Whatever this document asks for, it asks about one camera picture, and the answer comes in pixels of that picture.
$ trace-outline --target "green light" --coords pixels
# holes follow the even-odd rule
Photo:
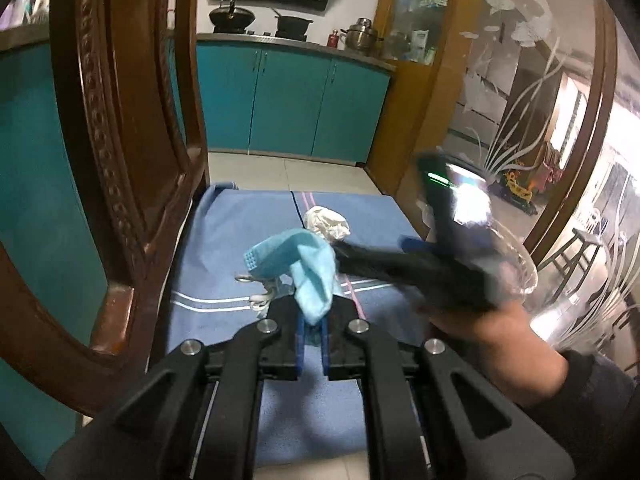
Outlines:
[[[449,181],[444,178],[443,176],[439,176],[435,173],[427,173],[427,176],[431,179],[436,181],[438,184],[442,184],[443,186],[448,186],[450,183]]]

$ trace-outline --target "person's arm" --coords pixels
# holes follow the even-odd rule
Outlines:
[[[553,350],[517,303],[483,316],[430,314],[444,332],[479,344],[489,379],[567,450],[578,471],[597,457],[635,387],[622,370],[601,356]]]

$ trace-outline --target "carved wooden chair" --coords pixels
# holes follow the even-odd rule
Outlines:
[[[108,280],[89,346],[41,306],[0,244],[0,356],[86,415],[145,371],[181,226],[208,184],[195,57],[196,0],[51,0],[58,113],[82,207]]]

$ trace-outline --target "person's hand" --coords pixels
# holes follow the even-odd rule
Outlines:
[[[513,402],[532,406],[564,384],[567,361],[533,332],[521,304],[512,301],[485,314],[430,309],[425,314],[443,332],[478,343],[488,377]]]

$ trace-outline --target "wooden stool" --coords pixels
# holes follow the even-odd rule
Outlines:
[[[576,290],[578,290],[582,286],[582,284],[584,283],[584,280],[587,278],[587,274],[589,273],[591,266],[596,260],[598,251],[602,247],[602,240],[600,240],[599,236],[588,233],[587,231],[580,231],[580,229],[575,229],[575,228],[572,229],[572,231],[574,232],[574,237],[571,238],[571,240],[565,243],[562,247],[560,247],[550,257],[548,257],[538,267],[538,271],[540,271],[544,269],[546,266],[548,266],[548,264],[553,263],[556,266],[556,269],[558,269],[558,272],[560,272],[560,276],[562,276],[562,283],[560,283],[560,285],[558,286],[558,290],[555,291],[549,303],[553,303],[555,300],[558,299],[558,296],[562,294],[562,291],[566,287],[566,284],[569,282],[569,278],[571,278],[571,275],[574,273],[575,268],[578,266],[582,270],[582,277],[580,278],[578,285],[576,285],[567,295],[568,296],[572,295]],[[582,242],[582,246],[580,247],[578,252],[575,253],[575,256],[568,258],[566,254],[564,254],[564,252],[576,240],[580,240]],[[584,252],[589,247],[592,247],[592,246],[596,247],[596,249],[593,251],[593,256],[591,257],[591,259],[588,260]],[[561,266],[561,264],[556,262],[556,258],[558,256],[562,256],[562,259],[564,260],[564,265]]]

